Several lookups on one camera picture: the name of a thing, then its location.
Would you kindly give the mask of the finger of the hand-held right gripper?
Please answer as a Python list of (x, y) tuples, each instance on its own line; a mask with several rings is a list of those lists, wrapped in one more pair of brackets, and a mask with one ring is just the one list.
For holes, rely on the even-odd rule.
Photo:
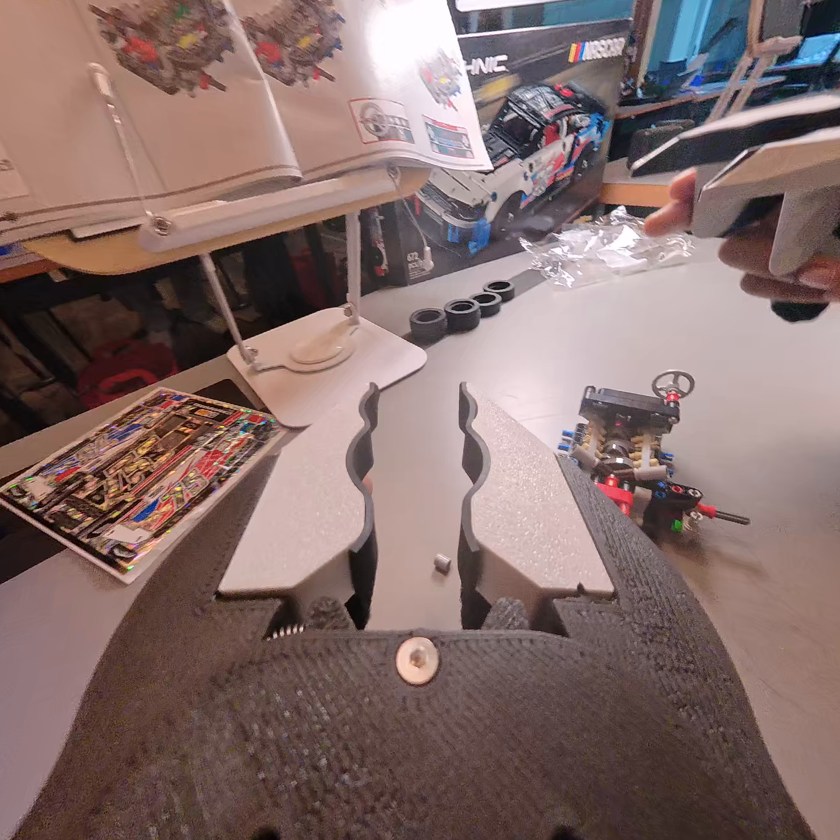
[(636, 178), (725, 163), (747, 149), (794, 140), (838, 124), (838, 91), (777, 101), (689, 129), (639, 158), (629, 173)]
[(838, 163), (838, 128), (748, 149), (696, 189), (692, 232), (723, 238), (751, 203), (766, 198), (838, 195)]

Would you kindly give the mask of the lego instruction booklet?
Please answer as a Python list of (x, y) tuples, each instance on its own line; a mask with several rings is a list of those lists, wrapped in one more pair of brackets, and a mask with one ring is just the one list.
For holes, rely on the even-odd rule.
[(1, 3), (2, 243), (393, 161), (489, 170), (446, 2)]

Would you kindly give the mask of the lego car chassis assembly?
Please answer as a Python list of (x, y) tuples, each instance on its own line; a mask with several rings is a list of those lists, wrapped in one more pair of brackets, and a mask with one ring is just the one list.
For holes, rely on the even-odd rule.
[(675, 457), (664, 449), (680, 422), (681, 403), (695, 391), (695, 378), (663, 371), (650, 388), (646, 395), (588, 385), (579, 407), (582, 421), (562, 432), (558, 459), (577, 466), (651, 540), (687, 534), (705, 520), (748, 527), (750, 518), (710, 504), (700, 489), (678, 481)]

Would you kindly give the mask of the red bag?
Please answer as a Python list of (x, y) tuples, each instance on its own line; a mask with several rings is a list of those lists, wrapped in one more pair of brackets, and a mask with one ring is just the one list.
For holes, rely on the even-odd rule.
[(173, 351), (162, 343), (121, 339), (99, 345), (77, 376), (76, 391), (88, 409), (110, 403), (179, 372)]

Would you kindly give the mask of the clear plastic bag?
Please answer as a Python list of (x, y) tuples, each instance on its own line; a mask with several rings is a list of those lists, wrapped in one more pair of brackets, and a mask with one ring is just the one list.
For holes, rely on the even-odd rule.
[(564, 291), (682, 266), (696, 253), (687, 234), (647, 235), (644, 221), (624, 206), (558, 233), (521, 236), (519, 243), (530, 255), (531, 269)]

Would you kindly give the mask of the holographic sticker sheet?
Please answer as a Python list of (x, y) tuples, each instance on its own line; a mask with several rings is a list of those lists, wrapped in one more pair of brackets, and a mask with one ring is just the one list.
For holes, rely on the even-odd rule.
[(7, 481), (2, 506), (127, 585), (285, 433), (254, 408), (159, 387)]

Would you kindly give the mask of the person's right hand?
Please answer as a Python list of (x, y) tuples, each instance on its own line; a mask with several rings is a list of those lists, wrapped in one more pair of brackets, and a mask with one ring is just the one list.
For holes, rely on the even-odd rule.
[[(697, 173), (683, 171), (668, 189), (668, 202), (649, 215), (646, 235), (665, 236), (693, 228), (692, 216)], [(770, 272), (770, 255), (780, 209), (775, 207), (759, 221), (721, 241), (720, 261), (742, 273), (740, 288), (745, 293), (773, 302), (830, 304), (839, 301), (839, 263), (835, 258), (816, 255), (788, 277)]]

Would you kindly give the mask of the black lego set box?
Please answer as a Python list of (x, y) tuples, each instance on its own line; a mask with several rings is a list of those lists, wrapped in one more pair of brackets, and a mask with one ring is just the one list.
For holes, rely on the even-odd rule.
[(451, 7), (491, 167), (432, 170), (417, 193), (364, 212), (364, 291), (508, 256), (575, 219), (602, 184), (628, 14), (562, 23), (554, 4)]

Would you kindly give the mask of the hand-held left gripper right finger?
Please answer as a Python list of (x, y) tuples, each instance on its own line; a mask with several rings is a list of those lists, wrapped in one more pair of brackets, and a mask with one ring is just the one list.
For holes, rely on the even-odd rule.
[(460, 623), (478, 629), (499, 600), (538, 627), (556, 600), (609, 602), (614, 582), (557, 456), (476, 386), (458, 386)]

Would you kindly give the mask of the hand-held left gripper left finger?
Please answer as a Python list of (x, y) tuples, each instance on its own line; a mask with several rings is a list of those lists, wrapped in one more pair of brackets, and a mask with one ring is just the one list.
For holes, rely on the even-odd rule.
[(370, 383), (284, 446), (218, 585), (226, 600), (285, 598), (304, 612), (342, 604), (353, 625), (371, 616), (378, 549), (365, 484), (380, 389)]

